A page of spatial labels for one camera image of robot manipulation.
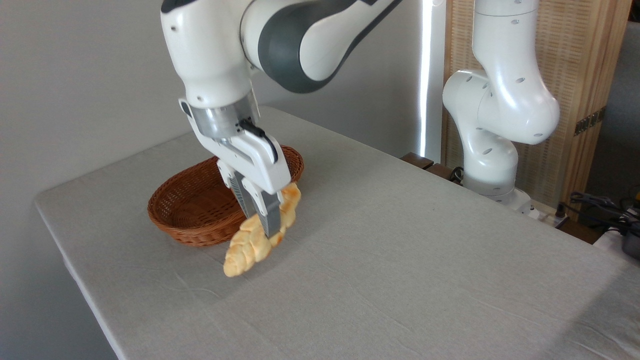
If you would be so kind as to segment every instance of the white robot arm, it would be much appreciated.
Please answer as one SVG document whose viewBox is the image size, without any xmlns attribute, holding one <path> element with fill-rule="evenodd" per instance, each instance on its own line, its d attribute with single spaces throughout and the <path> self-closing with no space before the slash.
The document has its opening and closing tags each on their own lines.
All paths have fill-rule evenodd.
<svg viewBox="0 0 640 360">
<path fill-rule="evenodd" d="M 559 120 L 536 61 L 538 0 L 476 0 L 473 52 L 484 70 L 461 70 L 443 102 L 464 151 L 464 186 L 521 213 L 531 199 L 515 188 L 518 153 L 511 141 L 537 144 Z"/>
<path fill-rule="evenodd" d="M 280 230 L 280 190 L 291 176 L 278 142 L 255 125 L 251 74 L 263 70 L 292 92 L 315 91 L 400 1 L 164 0 L 164 38 L 186 89 L 180 107 L 268 237 Z"/>
</svg>

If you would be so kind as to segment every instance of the wicker basket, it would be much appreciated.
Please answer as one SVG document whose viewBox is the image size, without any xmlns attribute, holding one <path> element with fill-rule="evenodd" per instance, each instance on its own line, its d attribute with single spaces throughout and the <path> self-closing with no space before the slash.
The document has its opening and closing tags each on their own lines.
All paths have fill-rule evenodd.
<svg viewBox="0 0 640 360">
<path fill-rule="evenodd" d="M 305 168 L 302 156 L 282 146 L 291 180 Z M 233 192 L 225 186 L 218 158 L 196 164 L 165 181 L 149 199 L 151 221 L 172 238 L 190 246 L 207 246 L 230 240 L 238 231 L 244 213 Z"/>
</svg>

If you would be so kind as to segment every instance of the bread loaf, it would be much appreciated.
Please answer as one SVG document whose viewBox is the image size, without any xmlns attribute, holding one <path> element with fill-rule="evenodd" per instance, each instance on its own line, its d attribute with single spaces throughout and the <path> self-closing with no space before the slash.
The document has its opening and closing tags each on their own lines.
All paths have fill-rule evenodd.
<svg viewBox="0 0 640 360">
<path fill-rule="evenodd" d="M 231 238 L 225 256 L 224 271 L 228 277 L 238 276 L 248 271 L 255 263 L 266 259 L 271 249 L 280 244 L 288 228 L 296 221 L 296 208 L 301 193 L 296 183 L 282 189 L 284 202 L 280 205 L 280 231 L 267 239 L 258 215 L 246 219 L 238 232 Z"/>
</svg>

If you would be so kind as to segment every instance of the black cable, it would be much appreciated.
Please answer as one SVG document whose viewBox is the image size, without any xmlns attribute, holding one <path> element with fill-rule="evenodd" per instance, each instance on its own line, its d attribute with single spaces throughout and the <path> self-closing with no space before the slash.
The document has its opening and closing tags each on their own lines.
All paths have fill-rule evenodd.
<svg viewBox="0 0 640 360">
<path fill-rule="evenodd" d="M 635 226 L 635 225 L 627 226 L 627 225 L 621 224 L 620 222 L 611 222 L 611 221 L 608 221 L 608 220 L 604 220 L 604 219 L 601 219 L 601 218 L 597 218 L 597 217 L 591 216 L 591 215 L 589 215 L 589 214 L 587 214 L 587 213 L 585 213 L 583 211 L 580 211 L 578 209 L 572 208 L 571 206 L 569 206 L 569 205 L 567 205 L 567 204 L 565 204 L 563 202 L 561 202 L 561 204 L 564 207 L 566 207 L 567 209 L 573 211 L 574 213 L 577 213 L 577 214 L 580 214 L 580 215 L 582 215 L 584 217 L 587 217 L 592 221 L 600 222 L 601 224 L 606 224 L 609 227 L 614 227 L 614 228 L 619 229 L 619 230 L 624 230 L 625 233 L 626 232 L 631 232 L 632 234 L 634 234 L 636 236 L 640 236 L 640 228 L 638 228 L 638 226 Z"/>
<path fill-rule="evenodd" d="M 458 180 L 459 182 L 462 183 L 462 178 L 464 177 L 463 175 L 464 170 L 465 169 L 463 167 L 455 167 L 451 171 L 451 174 L 449 174 L 449 181 Z"/>
<path fill-rule="evenodd" d="M 611 221 L 611 222 L 617 222 L 618 220 L 620 220 L 620 217 L 608 218 L 607 220 Z M 608 225 L 606 225 L 606 224 L 594 224 L 594 225 L 589 225 L 589 228 L 590 229 L 598 229 L 599 227 L 605 227 L 605 226 L 608 226 Z"/>
<path fill-rule="evenodd" d="M 258 136 L 259 138 L 265 139 L 265 141 L 267 141 L 267 143 L 271 147 L 271 150 L 273 151 L 273 159 L 274 159 L 273 163 L 277 163 L 278 162 L 278 151 L 276 150 L 275 145 L 273 145 L 273 142 L 267 136 L 267 133 L 265 133 L 264 130 L 262 130 L 261 128 L 257 127 L 252 122 L 251 118 L 240 120 L 238 122 L 238 126 L 240 126 L 242 129 L 244 129 L 246 131 L 249 131 L 251 134 L 254 134 L 255 136 Z"/>
<path fill-rule="evenodd" d="M 581 192 L 572 192 L 570 195 L 571 203 L 583 203 L 590 205 L 591 207 L 596 207 L 604 212 L 621 216 L 628 216 L 635 218 L 636 220 L 640 220 L 640 217 L 637 214 L 634 214 L 628 210 L 621 209 L 611 201 L 610 198 L 604 196 L 593 196 L 588 193 Z"/>
</svg>

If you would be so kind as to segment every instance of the table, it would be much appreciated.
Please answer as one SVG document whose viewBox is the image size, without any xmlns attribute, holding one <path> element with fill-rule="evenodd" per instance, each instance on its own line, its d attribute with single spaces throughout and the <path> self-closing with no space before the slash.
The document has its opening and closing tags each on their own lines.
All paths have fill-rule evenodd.
<svg viewBox="0 0 640 360">
<path fill-rule="evenodd" d="M 282 244 L 227 278 L 147 217 L 209 157 L 192 134 L 41 193 L 36 205 L 121 359 L 640 358 L 640 269 L 366 145 L 272 108 L 305 160 Z"/>
<path fill-rule="evenodd" d="M 622 251 L 622 239 L 623 236 L 620 233 L 609 231 L 599 237 L 598 241 L 596 241 L 593 246 L 604 251 L 608 251 L 640 268 L 640 260 L 633 258 Z"/>
</svg>

